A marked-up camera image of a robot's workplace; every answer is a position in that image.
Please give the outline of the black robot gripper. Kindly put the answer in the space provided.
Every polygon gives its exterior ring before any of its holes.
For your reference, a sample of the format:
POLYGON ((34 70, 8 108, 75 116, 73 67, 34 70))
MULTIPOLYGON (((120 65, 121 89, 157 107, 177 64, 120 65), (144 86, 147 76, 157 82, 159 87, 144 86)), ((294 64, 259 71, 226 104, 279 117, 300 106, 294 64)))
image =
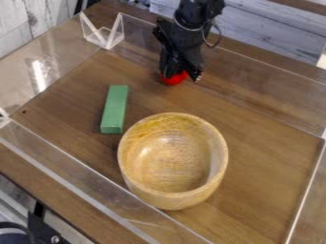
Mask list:
POLYGON ((164 78, 172 78, 185 70, 192 81, 200 81, 204 71, 201 47, 215 47, 206 38, 224 7, 224 0, 179 0, 173 20, 156 18, 152 34, 161 46, 159 69, 164 78))

